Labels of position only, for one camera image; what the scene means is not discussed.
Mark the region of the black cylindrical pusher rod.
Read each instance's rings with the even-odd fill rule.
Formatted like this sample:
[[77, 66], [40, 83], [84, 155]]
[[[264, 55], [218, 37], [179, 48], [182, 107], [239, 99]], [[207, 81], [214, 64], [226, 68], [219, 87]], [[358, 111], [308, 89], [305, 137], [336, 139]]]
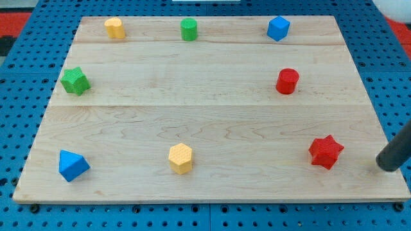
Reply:
[[410, 158], [410, 121], [376, 156], [377, 165], [384, 171], [394, 172]]

